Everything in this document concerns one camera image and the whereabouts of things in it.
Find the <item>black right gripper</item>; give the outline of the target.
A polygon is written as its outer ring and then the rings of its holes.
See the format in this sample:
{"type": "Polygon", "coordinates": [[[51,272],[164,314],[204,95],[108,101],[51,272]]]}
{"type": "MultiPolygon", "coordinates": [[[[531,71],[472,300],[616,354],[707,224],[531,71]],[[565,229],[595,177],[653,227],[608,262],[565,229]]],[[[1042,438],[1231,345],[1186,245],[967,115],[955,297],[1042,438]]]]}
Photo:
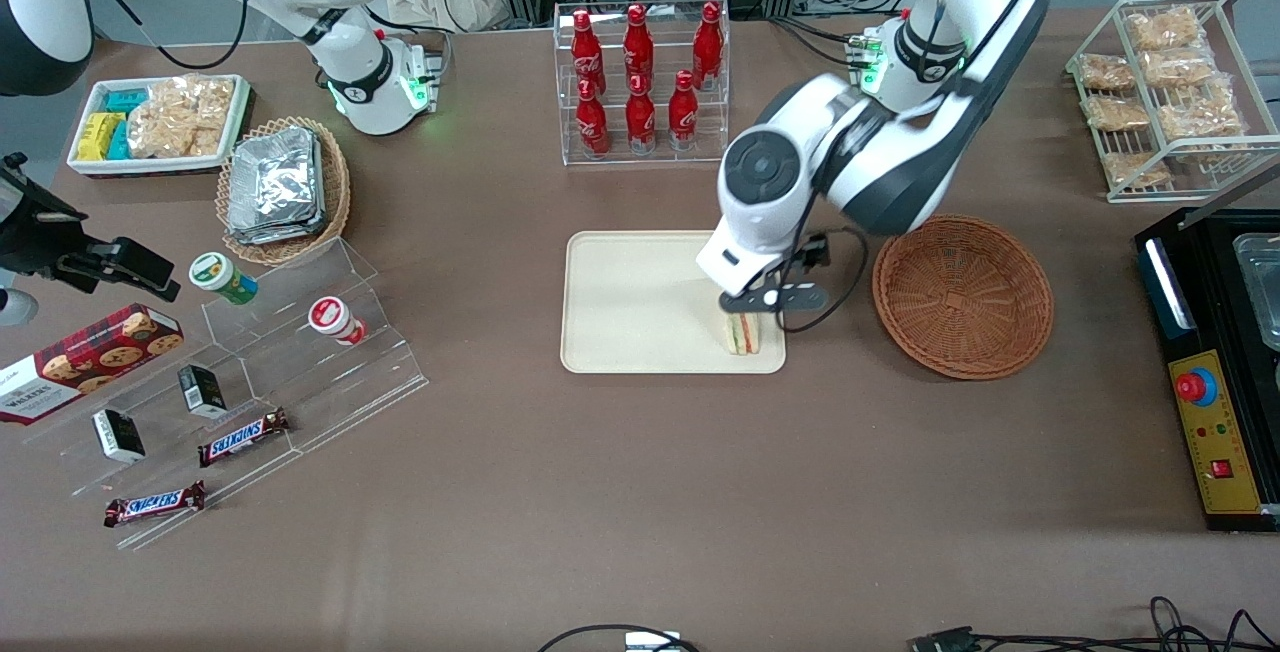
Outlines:
{"type": "Polygon", "coordinates": [[[77,210],[33,182],[24,172],[27,156],[3,158],[1,266],[23,277],[59,279],[93,293],[97,286],[122,283],[174,302],[180,283],[175,265],[136,240],[118,237],[111,249],[87,249],[77,210]]]}

